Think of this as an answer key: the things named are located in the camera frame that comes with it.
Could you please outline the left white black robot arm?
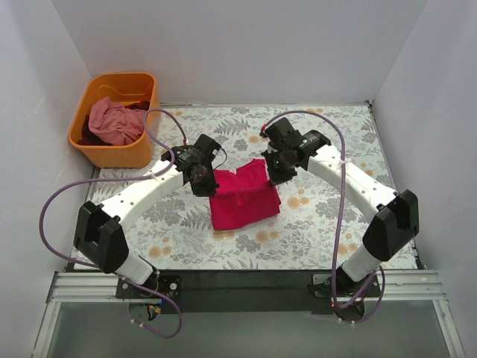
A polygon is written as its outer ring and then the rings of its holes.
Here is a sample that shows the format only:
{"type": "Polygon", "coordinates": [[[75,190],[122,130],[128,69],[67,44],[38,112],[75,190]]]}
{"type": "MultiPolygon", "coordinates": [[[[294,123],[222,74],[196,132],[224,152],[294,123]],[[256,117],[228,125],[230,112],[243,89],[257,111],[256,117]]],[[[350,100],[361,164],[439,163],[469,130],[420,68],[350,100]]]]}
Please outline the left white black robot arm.
{"type": "Polygon", "coordinates": [[[163,197],[190,185],[197,197],[210,198],[219,187],[212,162],[221,145],[202,134],[193,145],[174,146],[152,168],[121,192],[94,204],[81,206],[74,247],[105,274],[133,283],[142,298],[161,290],[159,270],[128,248],[126,232],[163,197]]]}

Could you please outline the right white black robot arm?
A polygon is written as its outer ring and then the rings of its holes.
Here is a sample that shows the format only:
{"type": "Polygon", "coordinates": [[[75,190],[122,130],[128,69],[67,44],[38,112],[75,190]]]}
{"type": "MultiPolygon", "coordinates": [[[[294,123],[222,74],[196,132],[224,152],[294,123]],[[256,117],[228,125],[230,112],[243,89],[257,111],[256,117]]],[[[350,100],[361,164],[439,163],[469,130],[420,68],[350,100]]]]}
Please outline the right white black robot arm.
{"type": "Polygon", "coordinates": [[[302,134],[286,117],[265,124],[260,135],[268,140],[262,152],[271,185],[292,180],[297,169],[326,181],[340,192],[338,216],[350,201],[364,216],[368,227],[358,249],[342,264],[332,259],[332,273],[319,289],[338,295],[360,296],[373,274],[419,232],[417,196],[410,190],[397,192],[347,162],[344,146],[336,148],[316,130],[302,134]]]}

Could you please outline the magenta t shirt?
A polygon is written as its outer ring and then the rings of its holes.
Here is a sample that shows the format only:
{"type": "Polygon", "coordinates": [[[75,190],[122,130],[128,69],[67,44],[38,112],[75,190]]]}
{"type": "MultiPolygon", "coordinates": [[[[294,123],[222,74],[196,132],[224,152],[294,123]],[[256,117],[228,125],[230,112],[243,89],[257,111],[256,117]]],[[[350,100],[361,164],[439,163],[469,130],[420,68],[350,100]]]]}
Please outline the magenta t shirt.
{"type": "Polygon", "coordinates": [[[237,230],[280,213],[281,200],[263,159],[234,172],[216,169],[214,174],[219,187],[209,205],[215,230],[237,230]]]}

